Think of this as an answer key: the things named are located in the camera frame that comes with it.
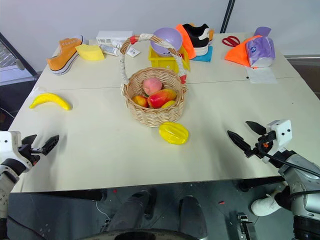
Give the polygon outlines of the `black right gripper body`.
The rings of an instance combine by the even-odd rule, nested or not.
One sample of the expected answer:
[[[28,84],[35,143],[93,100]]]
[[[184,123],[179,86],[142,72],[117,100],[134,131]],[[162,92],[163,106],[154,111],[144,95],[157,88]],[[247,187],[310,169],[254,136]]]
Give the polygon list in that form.
[[[273,141],[276,139],[276,132],[271,131],[263,134],[258,138],[255,147],[253,148],[253,154],[256,155],[260,159],[269,160],[267,157],[268,152],[272,149],[274,143]]]

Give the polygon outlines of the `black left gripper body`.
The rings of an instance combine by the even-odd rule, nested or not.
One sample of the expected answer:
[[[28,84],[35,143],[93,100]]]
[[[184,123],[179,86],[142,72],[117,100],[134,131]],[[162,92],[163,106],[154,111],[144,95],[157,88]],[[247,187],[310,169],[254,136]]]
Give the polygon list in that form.
[[[23,144],[18,147],[18,152],[35,166],[41,158],[43,148],[33,148],[31,144]]]

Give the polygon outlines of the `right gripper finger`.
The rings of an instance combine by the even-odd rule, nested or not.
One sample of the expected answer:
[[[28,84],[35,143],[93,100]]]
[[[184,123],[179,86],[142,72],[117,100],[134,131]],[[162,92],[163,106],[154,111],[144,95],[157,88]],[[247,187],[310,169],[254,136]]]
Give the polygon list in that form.
[[[267,133],[267,130],[264,126],[260,125],[259,123],[257,122],[254,122],[254,121],[246,121],[245,122],[249,128],[254,131],[256,134],[258,135],[265,135]]]
[[[254,155],[255,152],[251,149],[251,146],[246,143],[240,135],[230,130],[227,131],[227,134],[231,141],[243,151],[247,158]]]

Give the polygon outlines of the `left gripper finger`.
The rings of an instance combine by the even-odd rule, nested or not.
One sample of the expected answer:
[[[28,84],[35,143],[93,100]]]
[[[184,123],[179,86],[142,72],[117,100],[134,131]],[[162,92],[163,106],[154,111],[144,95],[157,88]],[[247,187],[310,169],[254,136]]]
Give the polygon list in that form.
[[[41,153],[43,155],[48,155],[53,148],[58,144],[60,136],[57,134],[55,136],[50,137],[45,144],[41,147]]]
[[[34,142],[35,139],[36,139],[36,137],[37,137],[36,134],[26,136],[25,138],[23,138],[23,139],[21,140],[21,146],[22,146],[22,147],[31,148],[33,142]]]

